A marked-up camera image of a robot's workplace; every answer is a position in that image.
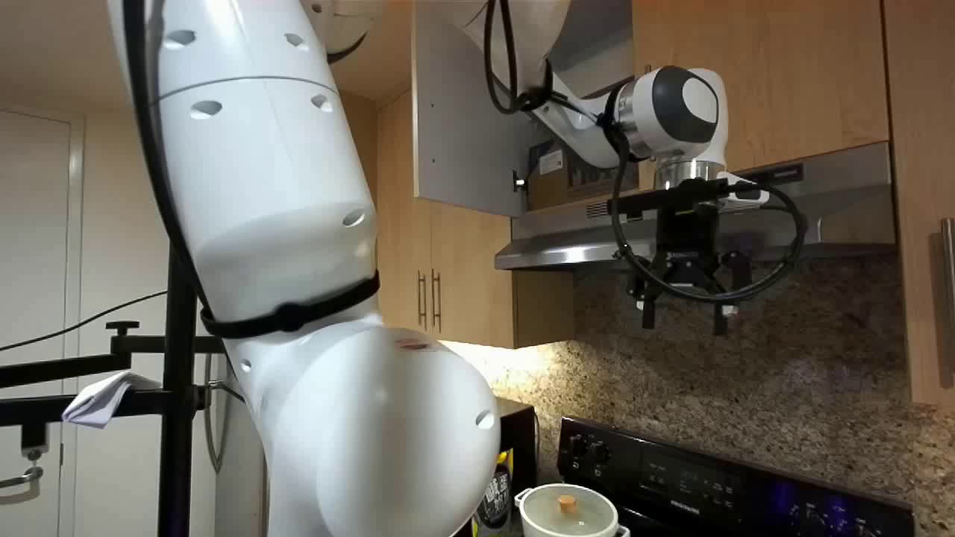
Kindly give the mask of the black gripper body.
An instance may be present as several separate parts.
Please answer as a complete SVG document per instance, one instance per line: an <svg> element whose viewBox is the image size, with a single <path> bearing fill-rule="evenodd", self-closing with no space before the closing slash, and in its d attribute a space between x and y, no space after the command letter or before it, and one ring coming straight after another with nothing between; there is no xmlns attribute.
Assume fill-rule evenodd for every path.
<svg viewBox="0 0 955 537"><path fill-rule="evenodd" d="M662 208L656 265L668 283L709 283L718 211L714 207Z"/></svg>

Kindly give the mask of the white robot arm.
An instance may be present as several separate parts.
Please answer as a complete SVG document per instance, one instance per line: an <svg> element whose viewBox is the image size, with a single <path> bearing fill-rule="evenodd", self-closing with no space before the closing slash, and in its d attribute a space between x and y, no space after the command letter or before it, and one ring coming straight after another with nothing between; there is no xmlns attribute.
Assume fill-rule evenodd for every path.
<svg viewBox="0 0 955 537"><path fill-rule="evenodd" d="M302 0L104 0L163 226L248 396L268 537L454 537L502 417L444 344L390 329L375 207Z"/></svg>

